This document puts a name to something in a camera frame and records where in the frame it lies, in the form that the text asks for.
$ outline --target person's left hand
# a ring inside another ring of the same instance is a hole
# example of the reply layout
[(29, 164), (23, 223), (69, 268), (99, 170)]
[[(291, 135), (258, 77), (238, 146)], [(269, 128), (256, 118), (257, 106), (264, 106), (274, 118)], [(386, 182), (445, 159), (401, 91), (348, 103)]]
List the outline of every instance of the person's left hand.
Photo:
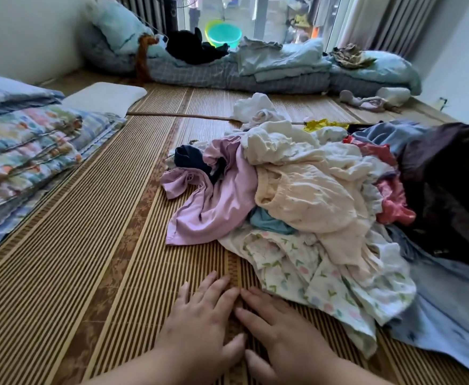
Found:
[(179, 290), (149, 353), (163, 365), (160, 369), (166, 369), (162, 370), (165, 384), (209, 385), (244, 356), (244, 334), (224, 345), (227, 321), (239, 289), (233, 287), (222, 294), (229, 276), (215, 279), (216, 272), (210, 273), (190, 302), (189, 285), (185, 283)]

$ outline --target black plush toy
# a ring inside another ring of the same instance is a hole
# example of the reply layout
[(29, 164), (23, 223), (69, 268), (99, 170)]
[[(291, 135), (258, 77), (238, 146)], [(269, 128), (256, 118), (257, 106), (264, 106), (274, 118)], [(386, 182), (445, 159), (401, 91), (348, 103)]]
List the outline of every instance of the black plush toy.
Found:
[(187, 30), (168, 34), (167, 51), (174, 58), (187, 64), (207, 64), (228, 54), (227, 43), (214, 47), (208, 42), (202, 43), (202, 33), (195, 28), (195, 33)]

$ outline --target red garment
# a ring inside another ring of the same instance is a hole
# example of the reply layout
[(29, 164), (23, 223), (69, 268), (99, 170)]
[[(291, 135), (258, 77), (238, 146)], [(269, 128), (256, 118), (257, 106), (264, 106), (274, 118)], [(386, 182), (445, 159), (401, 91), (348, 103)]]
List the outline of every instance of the red garment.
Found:
[[(381, 161), (398, 169), (397, 159), (389, 150), (389, 145), (377, 146), (372, 143), (361, 142), (352, 135), (343, 139), (343, 143), (354, 144), (359, 147), (363, 156), (375, 155)], [(416, 213), (407, 208), (404, 186), (400, 181), (400, 173), (392, 179), (381, 179), (375, 183), (382, 196), (382, 212), (377, 214), (377, 221), (381, 224), (394, 222), (410, 225), (416, 218)]]

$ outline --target plastic basin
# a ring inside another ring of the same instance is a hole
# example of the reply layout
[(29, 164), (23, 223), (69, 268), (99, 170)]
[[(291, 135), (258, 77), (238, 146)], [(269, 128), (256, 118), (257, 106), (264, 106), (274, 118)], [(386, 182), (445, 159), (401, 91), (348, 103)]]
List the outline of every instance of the plastic basin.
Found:
[(219, 22), (206, 28), (206, 38), (215, 47), (227, 43), (229, 47), (234, 48), (242, 38), (242, 31), (236, 25)]

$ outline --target glass door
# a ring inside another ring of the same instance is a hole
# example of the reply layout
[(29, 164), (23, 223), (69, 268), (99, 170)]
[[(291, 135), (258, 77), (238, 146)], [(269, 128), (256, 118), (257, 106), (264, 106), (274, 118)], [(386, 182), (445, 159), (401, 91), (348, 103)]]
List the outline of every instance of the glass door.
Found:
[(300, 43), (321, 37), (324, 49), (335, 45), (349, 0), (177, 0), (179, 29), (200, 28), (223, 20), (248, 38), (279, 43)]

